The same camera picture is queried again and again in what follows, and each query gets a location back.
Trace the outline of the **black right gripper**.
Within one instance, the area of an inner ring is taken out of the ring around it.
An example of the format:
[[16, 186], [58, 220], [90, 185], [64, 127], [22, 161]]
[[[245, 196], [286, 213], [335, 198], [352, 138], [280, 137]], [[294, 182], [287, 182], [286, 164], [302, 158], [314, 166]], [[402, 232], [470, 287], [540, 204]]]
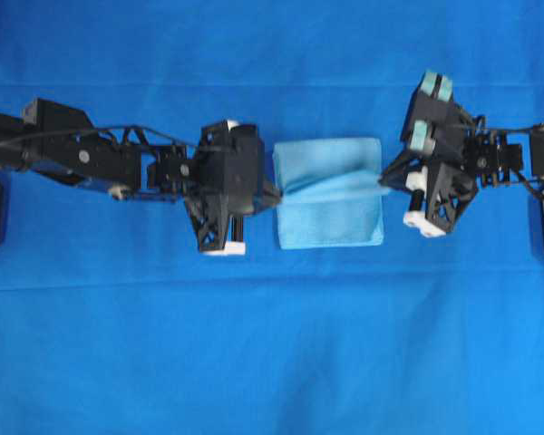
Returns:
[[403, 223], [424, 237], [450, 234], [478, 193], [475, 179], [461, 168], [410, 151], [401, 152], [384, 169], [378, 183], [410, 196]]

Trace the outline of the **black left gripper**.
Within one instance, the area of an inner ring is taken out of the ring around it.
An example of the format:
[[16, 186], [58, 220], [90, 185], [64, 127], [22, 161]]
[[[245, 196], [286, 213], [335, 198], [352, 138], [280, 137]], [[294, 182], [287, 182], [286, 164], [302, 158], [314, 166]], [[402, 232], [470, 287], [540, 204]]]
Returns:
[[[189, 164], [190, 187], [184, 204], [201, 254], [207, 256], [244, 256], [243, 239], [246, 216], [230, 211], [231, 156], [234, 153], [230, 131], [242, 123], [225, 120], [201, 130], [199, 146]], [[282, 202], [278, 191], [264, 191], [253, 197], [254, 213], [277, 207]]]

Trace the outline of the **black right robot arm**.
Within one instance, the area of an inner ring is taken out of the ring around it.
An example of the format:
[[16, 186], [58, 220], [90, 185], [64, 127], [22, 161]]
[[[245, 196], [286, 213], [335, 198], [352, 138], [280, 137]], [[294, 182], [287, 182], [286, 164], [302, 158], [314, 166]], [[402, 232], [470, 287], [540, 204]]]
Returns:
[[[509, 143], [526, 135], [539, 153], [533, 171], [539, 186], [522, 175], [523, 149]], [[485, 119], [444, 123], [418, 120], [402, 152], [382, 172], [379, 184], [411, 196], [403, 223], [424, 237], [450, 234], [480, 188], [509, 186], [511, 177], [544, 200], [544, 123], [525, 129], [490, 129]]]

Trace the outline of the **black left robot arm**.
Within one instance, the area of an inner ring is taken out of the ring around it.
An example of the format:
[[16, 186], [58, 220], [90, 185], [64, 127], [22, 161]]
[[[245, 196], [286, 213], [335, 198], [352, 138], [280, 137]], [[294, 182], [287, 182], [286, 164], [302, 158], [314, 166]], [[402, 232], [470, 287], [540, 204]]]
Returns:
[[[95, 127], [79, 109], [36, 99], [0, 113], [0, 171], [32, 171], [115, 200], [182, 201], [202, 254], [242, 255], [244, 219], [277, 207], [257, 126], [224, 120], [189, 144], [141, 125]], [[5, 188], [0, 181], [0, 245]]]

